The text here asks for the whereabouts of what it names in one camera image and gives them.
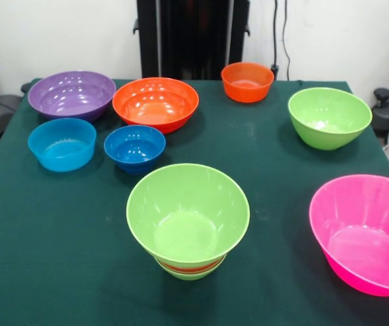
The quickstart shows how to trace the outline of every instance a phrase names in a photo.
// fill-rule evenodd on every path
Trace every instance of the blue bowl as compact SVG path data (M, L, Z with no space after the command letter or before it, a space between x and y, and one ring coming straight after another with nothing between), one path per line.
M93 157L96 129L87 121L62 118L30 133L29 149L43 167L55 172L76 170Z
M133 125L114 130L105 139L104 148L122 170L141 175L155 167L166 148L166 138L155 128Z

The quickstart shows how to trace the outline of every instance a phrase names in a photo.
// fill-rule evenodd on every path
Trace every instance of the red bowl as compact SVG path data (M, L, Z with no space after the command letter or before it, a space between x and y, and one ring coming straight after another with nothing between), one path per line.
M199 105L199 96L183 81L151 77L122 86L113 97L116 113L127 124L143 124L163 134L183 126Z
M221 71L224 91L232 100L254 103L263 100L270 91L274 74L263 65L236 62Z
M172 270L176 273L181 273L181 274L198 274L198 273L203 273L203 272L206 272L208 270L211 270L213 269L215 266L217 266L219 263L221 263L221 261L225 258L225 256L223 257L220 257L218 258L216 261L210 263L210 264L207 264L207 265L204 265L204 266L200 266L200 267L196 267L196 268L180 268L180 267L176 267L176 266L171 266L171 265L168 265L160 260L158 260L158 262L160 264L162 264L163 266L167 267L169 270Z

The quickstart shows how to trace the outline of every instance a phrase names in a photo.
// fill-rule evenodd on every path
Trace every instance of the plastic bowl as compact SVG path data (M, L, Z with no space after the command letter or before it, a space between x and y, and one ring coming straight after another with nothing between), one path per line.
M96 129L87 121L62 118L38 126L29 136L29 149L48 170L67 172L93 157Z
M109 134L104 148L118 167L131 175L139 175L155 167L166 148L166 138L152 127L127 126Z
M199 272L199 273L182 273L182 272L177 272L175 270L172 270L168 267L166 267L163 263L161 263L158 259L155 258L156 262L158 265L161 266L163 270L165 270L167 273L173 275L176 278L179 278L180 280L199 280L201 278L204 278L206 275L209 275L210 273L214 272L224 261L226 258L226 255L220 259L220 261L215 264L212 268L209 268L208 270L204 272Z
M335 273L359 291L389 297L389 178L334 179L315 193L309 214Z
M48 119L76 117L93 121L108 107L114 81L91 71L67 71L37 82L28 95L34 110Z
M160 263L207 271L241 241L250 209L244 192L224 173L173 164L136 184L126 219L136 240Z
M253 103L263 100L274 81L274 74L263 65L237 62L221 71L224 91L232 100Z
M357 96L334 88L301 90L288 102L291 121L303 141L332 150L353 141L369 126L372 112Z
M144 124L163 134L183 126L198 105L194 88L163 77L134 80L122 86L113 98L114 110L127 124Z

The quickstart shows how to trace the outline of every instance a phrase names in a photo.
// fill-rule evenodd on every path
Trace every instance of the dark green cloth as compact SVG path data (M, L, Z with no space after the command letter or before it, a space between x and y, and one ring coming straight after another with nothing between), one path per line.
M372 129L318 151L300 141L287 111L302 88L349 90L346 83L277 81L252 105L228 99L218 81L190 84L199 108L166 136L160 165L201 163L235 179L252 214L242 242L202 280L167 274L128 229L126 201L140 177L105 156L105 137L124 125L112 109L94 123L92 161L57 174L27 148L43 120L23 100L0 143L0 325L389 325L389 298L339 280L308 223L323 183L389 176L389 163Z

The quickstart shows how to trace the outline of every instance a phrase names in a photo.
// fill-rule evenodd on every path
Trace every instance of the green bowl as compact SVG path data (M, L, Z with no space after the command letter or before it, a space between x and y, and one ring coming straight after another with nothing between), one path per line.
M250 221L240 186L209 166L173 164L141 179L126 205L135 239L159 262L204 270L231 251Z
M301 139L326 151L353 141L372 120L365 102L334 88L301 90L289 99L288 108Z

